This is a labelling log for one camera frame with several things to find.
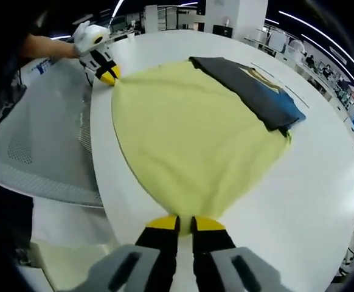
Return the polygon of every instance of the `person's arm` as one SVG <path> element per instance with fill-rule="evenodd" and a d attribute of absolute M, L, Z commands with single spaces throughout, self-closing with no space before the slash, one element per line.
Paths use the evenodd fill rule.
<path fill-rule="evenodd" d="M 24 41 L 20 52 L 21 56 L 28 58 L 77 58 L 73 44 L 64 41 L 52 40 L 46 36 L 29 34 Z"/>

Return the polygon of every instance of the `chair backrest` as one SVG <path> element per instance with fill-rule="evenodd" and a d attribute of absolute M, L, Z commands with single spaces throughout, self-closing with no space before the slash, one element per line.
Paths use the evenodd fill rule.
<path fill-rule="evenodd" d="M 38 77 L 0 124 L 0 186 L 102 207 L 92 163 L 91 88 L 77 60 Z"/>

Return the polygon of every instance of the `folded garment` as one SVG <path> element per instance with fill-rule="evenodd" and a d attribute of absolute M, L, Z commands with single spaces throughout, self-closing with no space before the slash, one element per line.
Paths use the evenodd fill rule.
<path fill-rule="evenodd" d="M 265 124 L 269 131 L 280 130 L 283 134 L 298 117 L 287 112 L 276 99 L 269 96 L 256 78 L 245 70 L 247 66 L 224 58 L 190 57 L 195 68 L 201 69 L 223 86 L 235 92 L 241 101 Z"/>
<path fill-rule="evenodd" d="M 121 78 L 112 111 L 130 169 L 185 233 L 192 216 L 217 218 L 246 194 L 290 143 L 189 61 Z"/>

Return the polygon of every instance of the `yellow towel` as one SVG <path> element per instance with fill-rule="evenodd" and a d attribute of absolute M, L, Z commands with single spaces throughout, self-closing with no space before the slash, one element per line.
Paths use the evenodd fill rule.
<path fill-rule="evenodd" d="M 290 142 L 188 61 L 121 78 L 112 111 L 134 175 L 185 234 L 190 217 L 219 217 Z"/>

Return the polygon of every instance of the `office desk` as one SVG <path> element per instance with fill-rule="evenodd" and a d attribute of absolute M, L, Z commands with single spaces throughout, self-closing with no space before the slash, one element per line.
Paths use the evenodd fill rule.
<path fill-rule="evenodd" d="M 173 30 L 111 46 L 122 75 L 190 56 L 224 57 L 255 66 L 287 85 L 306 121 L 265 177 L 219 218 L 237 246 L 275 267 L 291 291 L 324 291 L 337 272 L 354 229 L 354 142 L 333 108 L 279 60 L 241 42 Z M 113 88 L 95 80 L 91 105 L 92 156 L 107 217 L 120 243 L 134 243 L 145 223 L 166 211 L 138 183 L 113 128 Z M 190 238 L 179 243 L 171 291 L 197 291 Z"/>

